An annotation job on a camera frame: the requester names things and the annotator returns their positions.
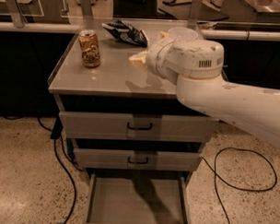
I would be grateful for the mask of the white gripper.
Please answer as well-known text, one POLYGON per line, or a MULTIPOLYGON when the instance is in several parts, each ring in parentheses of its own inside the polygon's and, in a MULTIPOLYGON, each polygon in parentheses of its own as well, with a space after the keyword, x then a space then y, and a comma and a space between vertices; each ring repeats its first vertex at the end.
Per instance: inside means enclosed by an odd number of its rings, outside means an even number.
POLYGON ((129 61, 141 70, 148 69, 154 75, 165 78, 169 83, 177 85, 178 74, 172 70, 167 69, 164 64, 166 54, 174 39, 167 37, 169 34, 166 31, 160 31, 158 37, 159 41, 151 45, 147 52, 140 52, 129 57, 129 61))

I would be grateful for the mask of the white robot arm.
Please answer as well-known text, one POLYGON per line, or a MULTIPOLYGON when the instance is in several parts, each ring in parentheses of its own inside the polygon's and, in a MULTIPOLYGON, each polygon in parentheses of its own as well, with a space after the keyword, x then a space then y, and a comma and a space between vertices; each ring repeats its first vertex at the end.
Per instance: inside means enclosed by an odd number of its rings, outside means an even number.
POLYGON ((280 147, 280 90, 227 82, 219 42, 170 34, 129 60, 175 85, 182 105, 280 147))

